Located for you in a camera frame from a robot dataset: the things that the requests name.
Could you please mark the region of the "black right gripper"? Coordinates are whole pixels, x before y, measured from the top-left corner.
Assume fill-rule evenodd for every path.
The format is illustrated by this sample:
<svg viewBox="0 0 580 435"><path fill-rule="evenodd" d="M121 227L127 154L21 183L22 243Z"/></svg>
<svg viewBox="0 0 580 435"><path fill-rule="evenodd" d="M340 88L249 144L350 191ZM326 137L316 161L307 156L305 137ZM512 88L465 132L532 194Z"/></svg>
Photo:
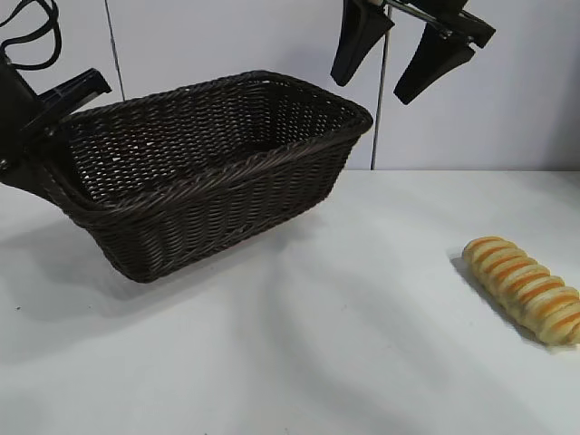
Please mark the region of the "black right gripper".
<svg viewBox="0 0 580 435"><path fill-rule="evenodd" d="M410 104L440 77L471 60L475 51L469 44L484 48L496 32L465 11L466 4L466 0L344 0L331 77L338 86L348 84L369 51L393 28L386 13L386 6L391 6L426 23L393 91L403 104Z"/></svg>

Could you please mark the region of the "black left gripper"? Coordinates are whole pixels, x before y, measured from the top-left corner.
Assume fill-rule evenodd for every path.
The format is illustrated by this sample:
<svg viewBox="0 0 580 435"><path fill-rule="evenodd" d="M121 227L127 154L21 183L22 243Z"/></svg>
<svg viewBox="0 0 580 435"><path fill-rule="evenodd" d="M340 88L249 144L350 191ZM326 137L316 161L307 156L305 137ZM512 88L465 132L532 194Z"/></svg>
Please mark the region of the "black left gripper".
<svg viewBox="0 0 580 435"><path fill-rule="evenodd" d="M49 160L26 153L31 144L50 136L50 157L71 188L84 197L84 185L69 141L57 130L74 111L111 87L94 68L43 92L36 93L7 59L1 60L1 183L54 204L41 172Z"/></svg>

